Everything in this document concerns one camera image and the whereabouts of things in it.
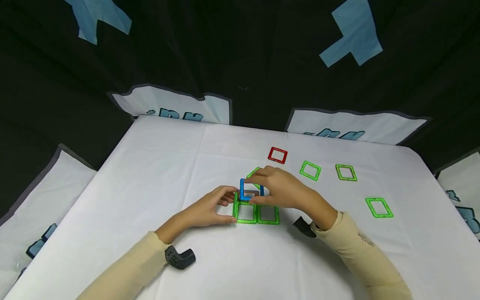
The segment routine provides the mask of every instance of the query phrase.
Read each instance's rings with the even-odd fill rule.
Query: red square frame
[[[278,159],[272,157],[272,154],[275,150],[284,154],[283,155],[283,160],[278,160]],[[285,164],[285,161],[287,160],[287,154],[288,154],[288,152],[285,151],[285,150],[272,147],[272,149],[270,149],[270,154],[268,155],[268,159],[276,161],[277,163],[280,163],[280,164]]]

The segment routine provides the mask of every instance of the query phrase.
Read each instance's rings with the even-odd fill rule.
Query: hand
[[[215,212],[217,204],[228,206],[229,203],[232,203],[236,191],[236,187],[221,185],[187,207],[180,214],[187,220],[189,227],[236,223],[236,218],[219,215]]]
[[[299,209],[322,230],[328,230],[335,223],[337,211],[317,191],[282,169],[271,166],[260,168],[244,182],[263,185],[270,191],[268,196],[250,199],[252,204]]]
[[[236,218],[219,215],[215,212],[217,204],[227,206],[232,203],[236,191],[237,188],[233,186],[222,185],[217,187],[171,217],[155,231],[156,235],[165,244],[171,244],[183,231],[190,227],[236,223]]]
[[[270,191],[268,196],[257,196],[250,203],[297,208],[303,210],[312,198],[321,197],[315,190],[304,185],[292,174],[271,166],[255,171],[245,183],[256,183],[265,186]]]

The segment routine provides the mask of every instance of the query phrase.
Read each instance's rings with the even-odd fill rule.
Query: forearm
[[[312,230],[334,250],[367,287],[371,300],[409,300],[411,294],[388,257],[356,226],[348,214],[333,212],[325,200],[311,205]]]
[[[169,245],[149,231],[126,254],[95,279],[77,300],[132,300],[167,263]]]

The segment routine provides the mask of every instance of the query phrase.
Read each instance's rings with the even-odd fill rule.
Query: right hand
[[[320,194],[304,185],[292,174],[271,166],[255,171],[245,183],[256,183],[265,186],[270,191],[268,196],[257,196],[250,200],[252,204],[281,206],[305,210],[309,203]]]

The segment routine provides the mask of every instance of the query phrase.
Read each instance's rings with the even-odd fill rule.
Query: blue cutout shape
[[[186,112],[186,113],[183,114],[183,119],[200,122],[203,119],[203,115],[194,114],[194,113],[191,113],[191,112]]]
[[[342,135],[340,138],[344,139],[344,140],[356,141],[357,139],[359,139],[364,134],[365,134],[365,131],[357,131],[357,132],[350,131],[350,132],[347,132],[344,135]]]
[[[23,275],[23,273],[25,272],[26,269],[27,269],[27,268],[23,268],[23,269],[21,270],[20,275],[17,277],[17,280],[20,278],[20,276]]]
[[[45,231],[45,233],[42,235],[42,240],[46,242],[50,238],[52,233],[55,231],[55,229],[57,229],[57,224],[53,223],[52,225],[50,225],[47,231]]]
[[[368,0],[347,0],[332,12],[332,16],[343,34],[320,54],[330,68],[348,53],[361,66],[364,62],[382,52]]]
[[[473,233],[480,233],[480,223],[475,218],[475,212],[470,207],[461,207],[455,206],[468,227],[472,230]]]
[[[101,20],[123,33],[130,33],[132,20],[112,0],[65,0],[77,19],[78,37],[96,45],[96,25]]]
[[[317,136],[336,137],[340,134],[340,131],[331,131],[329,128],[323,129]]]
[[[160,109],[160,114],[159,114],[159,116],[161,116],[161,117],[166,117],[166,118],[172,118],[172,119],[178,119],[178,118],[180,118],[179,113],[177,113],[177,112],[174,111],[174,110],[168,110],[168,109],[165,109],[165,108],[161,108],[161,109]]]
[[[30,247],[28,247],[26,254],[31,258],[34,259],[35,256],[40,252],[45,242],[41,239],[33,243]]]
[[[447,193],[448,198],[450,198],[450,199],[452,199],[452,200],[454,200],[454,201],[460,202],[460,198],[458,198],[458,197],[456,196],[455,191],[453,191],[453,190],[448,190],[448,191],[445,191],[445,193]]]

